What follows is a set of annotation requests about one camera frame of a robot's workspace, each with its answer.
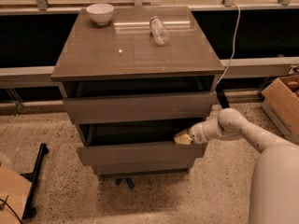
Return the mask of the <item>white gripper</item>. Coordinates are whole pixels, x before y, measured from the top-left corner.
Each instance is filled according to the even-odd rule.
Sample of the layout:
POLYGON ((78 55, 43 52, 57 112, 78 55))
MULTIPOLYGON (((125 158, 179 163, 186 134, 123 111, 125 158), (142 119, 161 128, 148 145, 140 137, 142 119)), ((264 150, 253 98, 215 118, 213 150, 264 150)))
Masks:
POLYGON ((181 133, 174 136, 174 141, 177 145, 187 146, 191 142, 195 144, 206 144, 208 139, 205 136, 202 123, 194 124, 190 129, 185 129, 181 133))

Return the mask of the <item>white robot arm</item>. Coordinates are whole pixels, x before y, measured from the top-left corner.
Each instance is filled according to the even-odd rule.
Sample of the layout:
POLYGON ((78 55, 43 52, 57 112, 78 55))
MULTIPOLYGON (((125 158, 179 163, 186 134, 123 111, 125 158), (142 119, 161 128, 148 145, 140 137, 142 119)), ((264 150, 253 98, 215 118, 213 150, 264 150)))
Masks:
POLYGON ((260 156, 249 198, 249 224, 299 224, 299 146, 248 121, 232 108, 174 136, 178 145, 245 139, 260 156))

